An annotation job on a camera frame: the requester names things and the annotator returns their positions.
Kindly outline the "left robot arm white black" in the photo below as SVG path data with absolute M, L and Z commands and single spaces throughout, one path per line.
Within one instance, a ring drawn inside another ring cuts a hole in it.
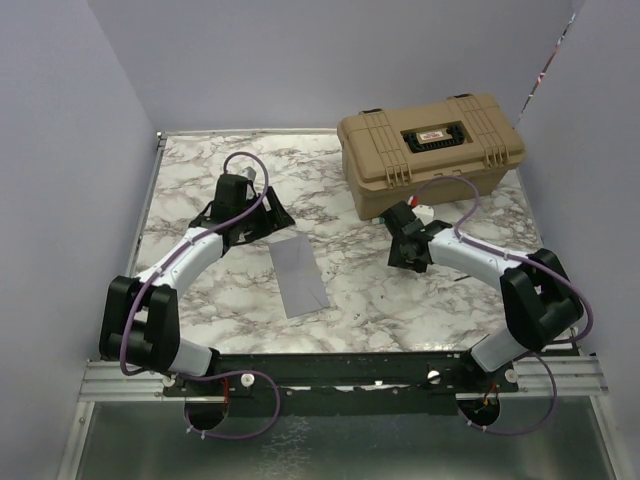
M 247 176 L 225 173 L 215 196 L 189 223 L 176 246 L 135 277 L 111 281 L 99 352 L 102 358 L 162 374 L 186 375 L 195 392 L 220 385 L 219 352 L 181 337 L 179 300 L 192 283 L 235 246 L 261 240 L 291 227 L 273 187 L 257 193 Z

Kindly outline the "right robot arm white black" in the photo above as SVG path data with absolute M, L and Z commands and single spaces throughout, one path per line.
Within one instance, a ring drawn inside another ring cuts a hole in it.
M 463 236 L 447 222 L 425 224 L 405 202 L 387 209 L 382 220 L 392 237 L 390 266 L 416 273 L 431 265 L 449 267 L 501 294 L 506 325 L 461 356 L 459 378 L 469 390 L 483 390 L 497 370 L 530 351 L 541 351 L 584 314 L 562 264 L 547 249 L 508 253 Z

